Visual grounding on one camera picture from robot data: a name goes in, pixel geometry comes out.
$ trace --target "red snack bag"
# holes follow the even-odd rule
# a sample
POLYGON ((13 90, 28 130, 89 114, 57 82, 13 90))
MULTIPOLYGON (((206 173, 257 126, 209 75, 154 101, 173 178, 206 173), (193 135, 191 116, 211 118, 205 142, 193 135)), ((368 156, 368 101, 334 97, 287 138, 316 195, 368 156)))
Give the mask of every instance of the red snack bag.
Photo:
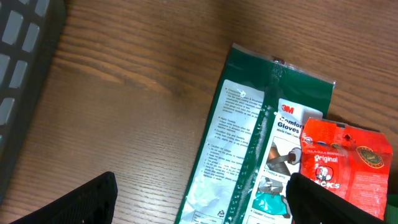
POLYGON ((301 174, 384 219, 392 148, 382 133, 310 118, 301 144, 301 174))

